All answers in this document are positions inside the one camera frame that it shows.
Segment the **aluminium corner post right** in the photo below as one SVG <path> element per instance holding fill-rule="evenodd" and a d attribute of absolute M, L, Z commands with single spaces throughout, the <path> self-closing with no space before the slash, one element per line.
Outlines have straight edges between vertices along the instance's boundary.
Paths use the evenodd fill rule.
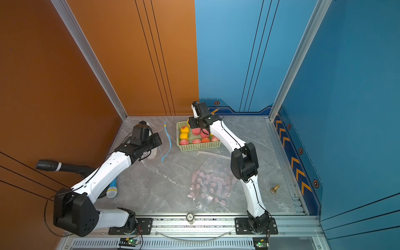
<path fill-rule="evenodd" d="M 269 114 L 269 121 L 273 122 L 293 84 L 293 81 L 303 63 L 303 60 L 317 34 L 320 25 L 332 3 L 332 0 L 319 0 L 313 10 L 310 20 L 305 28 L 300 43 L 296 49 L 294 57 L 285 75 L 285 78 L 278 91 L 271 112 Z"/>

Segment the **aluminium corner post left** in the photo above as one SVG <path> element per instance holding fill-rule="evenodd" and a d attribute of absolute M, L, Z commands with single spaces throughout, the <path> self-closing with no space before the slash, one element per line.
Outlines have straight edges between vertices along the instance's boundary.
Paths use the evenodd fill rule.
<path fill-rule="evenodd" d="M 97 80 L 105 91 L 107 97 L 111 101 L 116 112 L 120 118 L 124 121 L 128 118 L 128 114 L 119 99 L 115 89 L 113 88 L 106 72 L 104 71 L 99 59 L 97 58 L 95 52 L 93 51 L 88 39 L 86 38 L 82 28 L 80 27 L 76 17 L 74 16 L 67 1 L 62 0 L 51 0 L 53 6 L 55 7 L 57 13 L 71 34 L 73 40 L 84 56 L 89 67 L 95 74 Z"/>

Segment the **green circuit board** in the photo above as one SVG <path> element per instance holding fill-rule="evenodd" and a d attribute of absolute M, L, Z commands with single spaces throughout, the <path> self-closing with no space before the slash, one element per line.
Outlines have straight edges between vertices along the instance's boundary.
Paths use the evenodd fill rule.
<path fill-rule="evenodd" d="M 268 250 L 269 240 L 267 238 L 253 238 L 253 246 L 255 250 Z"/>
<path fill-rule="evenodd" d="M 135 249 L 140 248 L 142 246 L 141 240 L 136 238 L 120 238 L 118 242 L 118 247 L 120 249 Z"/>

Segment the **green circuit board left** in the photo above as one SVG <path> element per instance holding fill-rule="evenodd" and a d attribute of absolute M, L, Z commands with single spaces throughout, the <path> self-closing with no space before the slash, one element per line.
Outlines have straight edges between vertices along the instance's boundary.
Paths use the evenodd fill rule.
<path fill-rule="evenodd" d="M 136 238 L 120 238 L 118 242 L 118 247 L 120 249 L 135 249 L 140 248 L 142 246 L 141 240 Z"/>

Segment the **small brass weight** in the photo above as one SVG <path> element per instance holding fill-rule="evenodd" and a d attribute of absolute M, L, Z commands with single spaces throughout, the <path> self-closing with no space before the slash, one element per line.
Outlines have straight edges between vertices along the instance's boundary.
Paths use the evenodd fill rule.
<path fill-rule="evenodd" d="M 275 194 L 275 193 L 277 193 L 277 191 L 278 191 L 278 189 L 280 188 L 280 185 L 275 185 L 275 186 L 273 186 L 271 189 L 270 189 L 270 191 L 271 191 L 271 193 L 273 193 L 273 194 Z"/>

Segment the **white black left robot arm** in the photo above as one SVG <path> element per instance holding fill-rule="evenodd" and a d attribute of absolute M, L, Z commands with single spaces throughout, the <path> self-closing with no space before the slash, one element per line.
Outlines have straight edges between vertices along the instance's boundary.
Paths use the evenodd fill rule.
<path fill-rule="evenodd" d="M 123 171 L 135 162 L 147 159 L 161 145 L 159 134 L 141 121 L 107 160 L 92 172 L 84 166 L 40 160 L 36 165 L 39 170 L 87 175 L 71 188 L 62 188 L 52 196 L 54 226 L 80 237 L 103 228 L 116 228 L 125 234 L 136 231 L 138 222 L 134 211 L 121 207 L 96 209 L 94 204 Z"/>

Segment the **aluminium corner post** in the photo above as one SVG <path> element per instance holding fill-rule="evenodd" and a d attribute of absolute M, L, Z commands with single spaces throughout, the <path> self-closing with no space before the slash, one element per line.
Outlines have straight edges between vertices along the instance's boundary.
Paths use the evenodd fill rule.
<path fill-rule="evenodd" d="M 80 27 L 76 17 L 74 16 L 67 1 L 62 0 L 51 0 L 53 6 L 55 7 L 57 13 L 71 34 L 73 40 L 84 56 L 89 67 L 95 74 L 97 80 L 105 91 L 107 97 L 111 101 L 116 112 L 120 118 L 124 121 L 128 118 L 128 114 L 119 99 L 115 89 L 113 88 L 106 72 L 104 71 L 99 59 L 97 58 L 95 52 L 93 51 L 88 39 L 86 38 L 82 28 Z"/>
<path fill-rule="evenodd" d="M 293 84 L 293 81 L 303 63 L 303 60 L 317 34 L 320 25 L 332 3 L 332 0 L 319 0 L 313 10 L 310 20 L 305 28 L 300 43 L 296 49 L 294 57 L 285 75 L 285 78 L 278 91 L 271 112 L 269 114 L 269 121 L 273 122 Z"/>

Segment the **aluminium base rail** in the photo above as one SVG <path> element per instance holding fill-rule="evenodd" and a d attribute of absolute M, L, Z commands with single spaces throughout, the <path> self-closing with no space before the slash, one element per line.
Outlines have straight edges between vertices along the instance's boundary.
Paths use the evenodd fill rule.
<path fill-rule="evenodd" d="M 138 216 L 136 231 L 98 229 L 85 237 L 62 238 L 59 250 L 255 250 L 253 238 L 267 238 L 269 250 L 328 250 L 330 246 L 315 216 L 274 215 L 278 234 L 255 234 L 247 218 L 239 214 L 194 214 L 189 224 L 185 214 Z M 136 238 L 142 246 L 120 249 L 120 238 Z"/>

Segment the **blue handheld microphone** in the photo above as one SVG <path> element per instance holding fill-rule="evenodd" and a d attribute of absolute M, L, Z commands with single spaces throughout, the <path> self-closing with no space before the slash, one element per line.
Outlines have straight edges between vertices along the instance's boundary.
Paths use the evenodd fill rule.
<path fill-rule="evenodd" d="M 117 178 L 115 178 L 108 186 L 106 196 L 110 199 L 115 198 L 118 194 Z"/>

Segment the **pink-trimmed bag of bags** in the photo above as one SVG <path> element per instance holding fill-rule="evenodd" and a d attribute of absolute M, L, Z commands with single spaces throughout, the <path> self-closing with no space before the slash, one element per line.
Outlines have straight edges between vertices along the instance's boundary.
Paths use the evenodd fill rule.
<path fill-rule="evenodd" d="M 197 153 L 198 162 L 190 177 L 188 199 L 204 212 L 229 212 L 231 193 L 237 178 L 230 169 L 230 158 L 211 152 Z"/>

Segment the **green perforated plastic basket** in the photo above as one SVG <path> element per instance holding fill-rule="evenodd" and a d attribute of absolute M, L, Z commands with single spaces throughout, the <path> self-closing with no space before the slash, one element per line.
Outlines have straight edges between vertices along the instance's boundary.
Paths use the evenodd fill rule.
<path fill-rule="evenodd" d="M 180 133 L 180 129 L 183 126 L 188 126 L 187 121 L 181 121 L 176 124 L 177 130 L 177 146 L 181 150 L 181 152 L 187 151 L 197 151 L 203 149 L 214 149 L 219 148 L 222 143 L 214 137 L 212 134 L 206 133 L 205 130 L 202 130 L 200 135 L 194 136 L 190 133 Z"/>

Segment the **clear zip-top bag blue zipper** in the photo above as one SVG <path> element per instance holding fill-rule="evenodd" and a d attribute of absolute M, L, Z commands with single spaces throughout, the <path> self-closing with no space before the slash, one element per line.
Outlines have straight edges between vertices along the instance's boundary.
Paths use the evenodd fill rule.
<path fill-rule="evenodd" d="M 161 125 L 157 125 L 151 128 L 150 135 L 157 133 L 160 137 L 161 145 L 150 151 L 148 160 L 157 162 L 166 162 L 166 158 L 172 149 L 172 140 L 169 134 L 167 122 L 163 122 Z"/>

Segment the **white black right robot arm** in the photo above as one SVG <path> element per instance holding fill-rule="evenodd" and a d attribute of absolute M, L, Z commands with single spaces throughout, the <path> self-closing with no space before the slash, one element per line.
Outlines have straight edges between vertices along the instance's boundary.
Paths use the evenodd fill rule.
<path fill-rule="evenodd" d="M 259 162 L 255 145 L 236 136 L 223 119 L 212 114 L 206 103 L 195 101 L 191 105 L 193 116 L 188 119 L 191 128 L 201 128 L 216 136 L 231 153 L 231 171 L 242 184 L 247 201 L 249 226 L 255 234 L 278 234 L 275 219 L 267 211 L 258 186 Z"/>

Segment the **black microphone on stand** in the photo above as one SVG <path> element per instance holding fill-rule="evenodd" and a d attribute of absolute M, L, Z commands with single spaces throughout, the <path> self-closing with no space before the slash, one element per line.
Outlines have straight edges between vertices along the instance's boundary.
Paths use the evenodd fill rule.
<path fill-rule="evenodd" d="M 88 166 L 66 164 L 54 160 L 39 160 L 35 168 L 41 171 L 48 172 L 70 172 L 78 174 L 83 178 L 89 176 L 95 169 Z"/>

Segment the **yellow peach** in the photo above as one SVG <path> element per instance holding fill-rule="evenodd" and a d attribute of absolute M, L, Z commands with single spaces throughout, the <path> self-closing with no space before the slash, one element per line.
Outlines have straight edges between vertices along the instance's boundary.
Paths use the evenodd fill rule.
<path fill-rule="evenodd" d="M 183 127 L 180 129 L 180 133 L 187 133 L 187 134 L 189 134 L 189 133 L 190 133 L 190 128 L 189 128 L 188 126 L 183 126 Z"/>

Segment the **round silver knob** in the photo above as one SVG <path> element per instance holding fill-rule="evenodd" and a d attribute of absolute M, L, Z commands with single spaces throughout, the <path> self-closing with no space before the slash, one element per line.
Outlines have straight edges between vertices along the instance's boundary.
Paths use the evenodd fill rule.
<path fill-rule="evenodd" d="M 186 214 L 185 219 L 186 219 L 186 221 L 187 221 L 189 224 L 193 224 L 194 221 L 195 221 L 195 216 L 194 216 L 193 213 L 190 212 L 190 213 L 187 213 L 187 214 Z"/>

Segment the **green circuit board right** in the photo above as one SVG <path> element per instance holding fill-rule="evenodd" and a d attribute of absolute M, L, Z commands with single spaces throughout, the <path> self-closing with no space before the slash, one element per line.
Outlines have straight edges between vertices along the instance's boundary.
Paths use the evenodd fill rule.
<path fill-rule="evenodd" d="M 253 238 L 253 246 L 255 250 L 268 250 L 269 240 L 267 238 Z"/>

